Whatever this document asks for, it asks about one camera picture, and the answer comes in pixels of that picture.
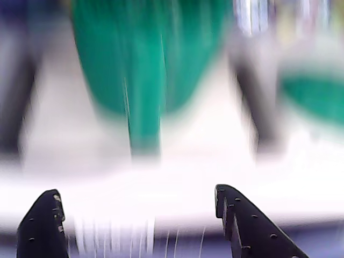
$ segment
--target green plastic container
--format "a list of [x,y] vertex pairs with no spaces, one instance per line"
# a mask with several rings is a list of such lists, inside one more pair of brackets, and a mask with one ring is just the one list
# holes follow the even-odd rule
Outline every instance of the green plastic container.
[[344,78],[325,70],[281,76],[284,95],[300,109],[326,123],[344,126]]
[[73,0],[90,92],[127,116],[132,151],[159,150],[162,114],[190,99],[232,13],[229,0]]

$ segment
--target green bin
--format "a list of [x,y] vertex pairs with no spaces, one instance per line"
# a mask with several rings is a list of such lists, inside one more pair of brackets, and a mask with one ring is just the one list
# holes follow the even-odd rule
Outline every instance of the green bin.
[[231,0],[73,0],[91,95],[127,117],[134,153],[159,151],[162,114],[190,99],[232,14]]

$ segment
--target white surface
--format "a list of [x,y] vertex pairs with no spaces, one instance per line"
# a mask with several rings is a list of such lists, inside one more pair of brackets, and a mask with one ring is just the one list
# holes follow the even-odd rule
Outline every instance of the white surface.
[[278,223],[344,218],[344,149],[334,141],[314,142],[293,124],[285,154],[254,160],[250,122],[240,114],[225,54],[184,113],[163,119],[161,160],[132,162],[125,123],[97,118],[71,31],[64,33],[39,78],[23,138],[25,161],[20,168],[0,167],[0,231],[15,230],[51,188],[62,194],[67,230],[74,220],[101,214],[123,223],[132,220],[128,214],[154,216],[160,228],[220,229],[218,183],[236,187]]

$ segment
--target dark object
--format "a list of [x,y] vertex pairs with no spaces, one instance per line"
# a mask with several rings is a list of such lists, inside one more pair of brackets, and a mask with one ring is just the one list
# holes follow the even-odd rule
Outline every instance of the dark object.
[[13,32],[8,38],[10,46],[5,56],[1,56],[8,64],[3,67],[6,71],[1,71],[0,78],[0,154],[18,155],[20,130],[30,102],[37,67],[26,43],[25,32]]
[[256,127],[257,149],[259,150],[259,147],[264,144],[275,144],[277,140],[276,124],[253,67],[245,62],[240,62],[234,69],[238,85],[242,91],[243,102],[247,104]]
[[68,258],[64,220],[59,192],[45,191],[19,225],[17,258]]
[[308,258],[237,189],[216,186],[216,217],[223,220],[233,258]]

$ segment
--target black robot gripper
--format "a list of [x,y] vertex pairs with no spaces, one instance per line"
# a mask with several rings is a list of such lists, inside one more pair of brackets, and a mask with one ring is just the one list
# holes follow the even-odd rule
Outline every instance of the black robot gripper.
[[32,205],[17,231],[17,258],[68,258],[61,195],[45,191]]
[[216,217],[223,221],[233,258],[308,258],[237,189],[218,184],[215,192]]

